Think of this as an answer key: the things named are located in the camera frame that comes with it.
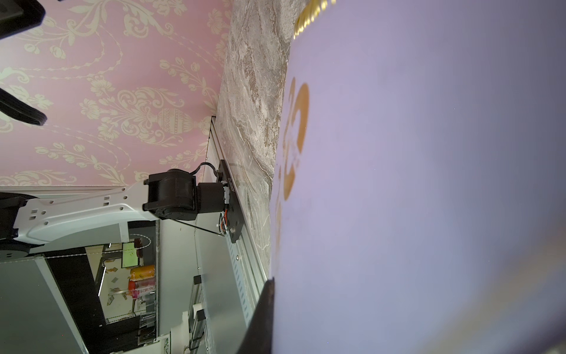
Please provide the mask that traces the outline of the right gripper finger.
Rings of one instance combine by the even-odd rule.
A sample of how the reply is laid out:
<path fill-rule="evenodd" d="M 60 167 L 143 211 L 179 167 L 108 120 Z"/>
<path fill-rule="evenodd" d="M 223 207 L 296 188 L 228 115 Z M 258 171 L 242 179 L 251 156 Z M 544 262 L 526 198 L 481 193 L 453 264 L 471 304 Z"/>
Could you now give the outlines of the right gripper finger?
<path fill-rule="evenodd" d="M 274 330 L 275 280 L 267 280 L 237 354 L 271 354 Z"/>

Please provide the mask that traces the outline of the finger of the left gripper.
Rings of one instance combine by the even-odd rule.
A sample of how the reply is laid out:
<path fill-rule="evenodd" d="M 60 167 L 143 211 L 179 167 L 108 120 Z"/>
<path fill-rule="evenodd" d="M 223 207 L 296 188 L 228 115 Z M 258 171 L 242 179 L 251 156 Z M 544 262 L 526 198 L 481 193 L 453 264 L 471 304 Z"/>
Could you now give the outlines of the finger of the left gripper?
<path fill-rule="evenodd" d="M 29 125 L 43 126 L 47 122 L 47 115 L 43 112 L 29 106 L 4 89 L 0 89 L 0 92 L 1 113 Z"/>
<path fill-rule="evenodd" d="M 42 24 L 46 10 L 36 0 L 1 0 L 1 39 Z"/>

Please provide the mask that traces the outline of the purple calendar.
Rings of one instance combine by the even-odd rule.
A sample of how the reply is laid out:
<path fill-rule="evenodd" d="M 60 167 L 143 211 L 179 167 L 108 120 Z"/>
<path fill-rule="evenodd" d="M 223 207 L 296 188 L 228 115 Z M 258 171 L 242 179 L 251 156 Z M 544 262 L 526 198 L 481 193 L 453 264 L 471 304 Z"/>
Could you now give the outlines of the purple calendar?
<path fill-rule="evenodd" d="M 275 353 L 565 341 L 565 3 L 311 1 L 271 198 Z"/>

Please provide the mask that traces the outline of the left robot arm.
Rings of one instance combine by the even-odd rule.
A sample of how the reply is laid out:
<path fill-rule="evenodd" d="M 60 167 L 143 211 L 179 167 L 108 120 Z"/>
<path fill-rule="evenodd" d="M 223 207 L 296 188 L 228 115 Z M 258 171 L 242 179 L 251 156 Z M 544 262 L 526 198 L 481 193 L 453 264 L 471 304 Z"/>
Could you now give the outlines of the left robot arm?
<path fill-rule="evenodd" d="M 1 259 L 192 220 L 229 1 L 1 3 Z"/>

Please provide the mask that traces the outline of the aluminium mounting rail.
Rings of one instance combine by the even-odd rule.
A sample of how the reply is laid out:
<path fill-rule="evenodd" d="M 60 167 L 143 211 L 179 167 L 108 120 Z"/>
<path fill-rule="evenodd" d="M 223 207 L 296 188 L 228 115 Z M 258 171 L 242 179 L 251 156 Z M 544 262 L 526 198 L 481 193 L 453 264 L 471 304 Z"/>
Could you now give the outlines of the aluminium mounting rail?
<path fill-rule="evenodd" d="M 209 134 L 207 162 L 219 169 L 228 159 L 215 126 Z M 204 181 L 215 181 L 218 173 L 203 171 Z M 236 353 L 246 334 L 266 280 L 246 226 L 237 243 L 219 230 L 222 212 L 200 214 L 196 219 L 196 258 L 201 276 L 201 302 L 206 317 L 204 353 Z"/>

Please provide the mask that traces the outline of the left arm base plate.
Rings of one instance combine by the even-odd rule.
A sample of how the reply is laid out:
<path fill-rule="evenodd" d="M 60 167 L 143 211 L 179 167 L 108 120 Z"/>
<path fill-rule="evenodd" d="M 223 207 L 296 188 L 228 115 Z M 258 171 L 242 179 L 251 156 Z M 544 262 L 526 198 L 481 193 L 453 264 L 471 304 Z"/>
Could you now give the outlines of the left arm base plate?
<path fill-rule="evenodd" d="M 225 190 L 225 207 L 220 218 L 219 230 L 229 236 L 232 243 L 237 243 L 242 235 L 245 218 L 234 178 L 225 159 L 220 160 L 218 181 L 223 184 Z"/>

